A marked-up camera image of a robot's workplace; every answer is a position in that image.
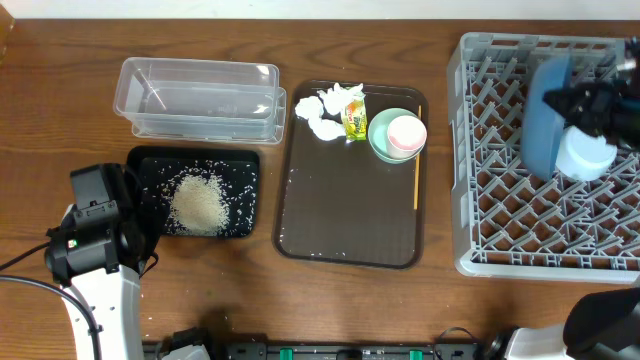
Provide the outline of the dark blue plate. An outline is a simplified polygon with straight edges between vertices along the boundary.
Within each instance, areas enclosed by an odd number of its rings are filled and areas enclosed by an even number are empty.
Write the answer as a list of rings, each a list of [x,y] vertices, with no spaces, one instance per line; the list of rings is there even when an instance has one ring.
[[[571,78],[569,56],[550,58],[533,73],[525,102],[520,157],[527,170],[548,181],[553,177],[564,118],[545,101],[548,91],[565,88]]]

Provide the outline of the white light-blue small bowl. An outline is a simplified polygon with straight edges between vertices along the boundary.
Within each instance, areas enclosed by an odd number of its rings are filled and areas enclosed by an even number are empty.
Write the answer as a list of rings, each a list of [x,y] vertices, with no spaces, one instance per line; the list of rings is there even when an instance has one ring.
[[[614,162],[618,148],[604,136],[592,137],[575,126],[561,138],[556,158],[557,169],[578,181],[593,181],[604,175]]]

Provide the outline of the pile of rice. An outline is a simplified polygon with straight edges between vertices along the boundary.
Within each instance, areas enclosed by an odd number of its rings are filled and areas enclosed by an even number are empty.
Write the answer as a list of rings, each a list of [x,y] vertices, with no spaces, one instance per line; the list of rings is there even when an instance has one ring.
[[[154,159],[146,180],[168,209],[168,235],[242,238],[256,221],[253,161]]]

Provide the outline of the pink cup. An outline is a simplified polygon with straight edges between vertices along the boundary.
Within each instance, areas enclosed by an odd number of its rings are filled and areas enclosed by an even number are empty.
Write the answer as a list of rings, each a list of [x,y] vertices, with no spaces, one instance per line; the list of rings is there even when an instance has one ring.
[[[391,158],[408,158],[426,143],[427,129],[418,118],[402,115],[389,123],[386,137],[387,151]]]

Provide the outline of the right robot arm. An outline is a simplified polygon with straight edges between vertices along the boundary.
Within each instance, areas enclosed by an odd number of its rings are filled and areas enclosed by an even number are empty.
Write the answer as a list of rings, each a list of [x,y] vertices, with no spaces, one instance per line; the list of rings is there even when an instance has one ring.
[[[568,158],[587,167],[604,162],[609,146],[639,150],[639,83],[544,85],[530,93],[534,118],[524,132],[530,155],[549,149],[552,161]],[[639,290],[589,294],[573,307],[564,325],[516,328],[485,349],[485,359],[637,359]]]

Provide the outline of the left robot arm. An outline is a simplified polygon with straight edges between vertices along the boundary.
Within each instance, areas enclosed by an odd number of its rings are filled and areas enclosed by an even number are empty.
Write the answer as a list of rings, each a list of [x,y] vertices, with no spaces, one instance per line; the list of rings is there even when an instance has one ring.
[[[48,229],[45,264],[72,323],[80,359],[141,359],[140,278],[156,259],[167,213],[126,165],[70,174],[75,201]]]

